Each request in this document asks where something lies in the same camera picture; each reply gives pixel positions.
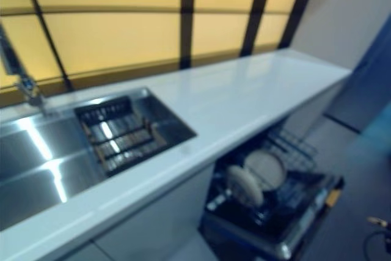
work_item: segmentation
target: white plate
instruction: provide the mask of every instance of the white plate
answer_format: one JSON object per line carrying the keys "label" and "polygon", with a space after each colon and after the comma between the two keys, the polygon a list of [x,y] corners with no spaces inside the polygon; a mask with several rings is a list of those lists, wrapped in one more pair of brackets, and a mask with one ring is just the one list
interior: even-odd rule
{"label": "white plate", "polygon": [[244,168],[256,178],[263,191],[277,189],[287,176],[282,161],[271,152],[260,149],[246,157]]}
{"label": "white plate", "polygon": [[232,196],[246,207],[259,207],[263,203],[262,190],[255,177],[239,166],[227,169],[227,187]]}

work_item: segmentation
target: kitchen counter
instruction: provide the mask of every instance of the kitchen counter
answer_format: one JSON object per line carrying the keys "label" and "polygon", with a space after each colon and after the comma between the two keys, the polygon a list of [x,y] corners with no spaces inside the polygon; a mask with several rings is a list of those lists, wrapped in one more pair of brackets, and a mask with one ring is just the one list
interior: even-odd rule
{"label": "kitchen counter", "polygon": [[[0,259],[59,257],[347,77],[350,71],[294,50],[126,81],[47,99],[50,108],[148,87],[197,136],[1,233]],[[34,112],[1,110],[1,121]]]}

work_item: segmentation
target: sink basin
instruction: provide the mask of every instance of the sink basin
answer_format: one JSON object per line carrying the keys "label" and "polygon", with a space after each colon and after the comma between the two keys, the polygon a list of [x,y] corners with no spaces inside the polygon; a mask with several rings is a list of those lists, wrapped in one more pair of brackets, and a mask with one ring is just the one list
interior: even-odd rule
{"label": "sink basin", "polygon": [[196,134],[147,88],[0,126],[0,230]]}

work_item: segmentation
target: chrome faucet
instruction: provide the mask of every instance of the chrome faucet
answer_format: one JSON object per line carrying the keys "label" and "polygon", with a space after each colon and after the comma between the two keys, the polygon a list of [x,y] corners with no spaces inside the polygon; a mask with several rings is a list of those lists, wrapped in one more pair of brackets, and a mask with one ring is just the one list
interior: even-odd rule
{"label": "chrome faucet", "polygon": [[5,31],[0,24],[0,56],[8,75],[18,75],[16,87],[23,93],[25,100],[31,106],[38,107],[46,115],[44,97],[33,77],[30,76],[13,50]]}

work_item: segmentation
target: cabinet door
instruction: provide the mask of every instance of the cabinet door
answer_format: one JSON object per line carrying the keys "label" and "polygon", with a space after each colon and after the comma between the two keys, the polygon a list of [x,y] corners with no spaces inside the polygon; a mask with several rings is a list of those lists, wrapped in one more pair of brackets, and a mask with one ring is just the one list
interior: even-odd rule
{"label": "cabinet door", "polygon": [[94,244],[88,243],[76,252],[67,254],[57,261],[111,261]]}
{"label": "cabinet door", "polygon": [[115,261],[157,261],[193,235],[199,225],[213,165],[121,222],[96,244]]}

